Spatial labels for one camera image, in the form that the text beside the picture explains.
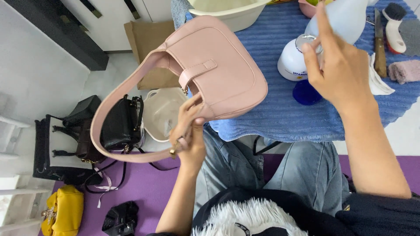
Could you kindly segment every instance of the brush handle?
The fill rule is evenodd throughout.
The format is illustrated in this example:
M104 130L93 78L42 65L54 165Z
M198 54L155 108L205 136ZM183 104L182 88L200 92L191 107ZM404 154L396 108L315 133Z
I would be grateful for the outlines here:
M386 78L386 57L383 38L375 37L375 71L382 78Z
M402 40L401 35L399 34L398 27L401 24L401 21L396 21L390 19L386 24L386 40L388 45L391 47L391 52L394 54L400 54L405 52L407 47L405 46L404 40Z

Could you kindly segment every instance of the pink cloth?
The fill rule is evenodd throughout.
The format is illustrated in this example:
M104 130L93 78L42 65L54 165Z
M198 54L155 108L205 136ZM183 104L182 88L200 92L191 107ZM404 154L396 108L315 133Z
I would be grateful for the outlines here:
M394 62L388 67L391 80L399 84L420 81L420 60Z

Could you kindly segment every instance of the cardboard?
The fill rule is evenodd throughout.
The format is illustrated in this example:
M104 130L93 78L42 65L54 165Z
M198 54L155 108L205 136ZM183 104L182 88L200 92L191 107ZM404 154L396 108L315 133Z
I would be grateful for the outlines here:
M134 57L140 65L146 56L159 47L175 31L173 21L162 23L128 22L124 24ZM137 89L181 87L179 77L166 68L154 68L137 84Z

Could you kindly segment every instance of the brush bristles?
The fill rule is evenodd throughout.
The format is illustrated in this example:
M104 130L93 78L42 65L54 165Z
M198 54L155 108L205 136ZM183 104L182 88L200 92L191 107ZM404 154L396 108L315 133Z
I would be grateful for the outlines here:
M407 15L407 11L399 4L390 3L385 8L385 13L389 16L389 18L400 21L403 19L405 15Z

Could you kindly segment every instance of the hand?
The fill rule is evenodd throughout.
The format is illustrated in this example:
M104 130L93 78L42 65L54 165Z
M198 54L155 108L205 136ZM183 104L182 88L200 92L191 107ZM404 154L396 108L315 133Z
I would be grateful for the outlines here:
M180 137L189 135L184 137L188 141L188 149L178 153L178 156L181 160L181 168L191 173L198 173L206 156L203 139L204 118L197 118L202 103L195 105L200 98L200 94L196 94L179 108L178 124L169 133L172 146Z
M318 3L316 16L319 36L312 45L302 46L310 84L334 105L341 116L357 109L377 107L369 88L367 52L333 33L324 3ZM315 53L319 44L324 50L321 67Z

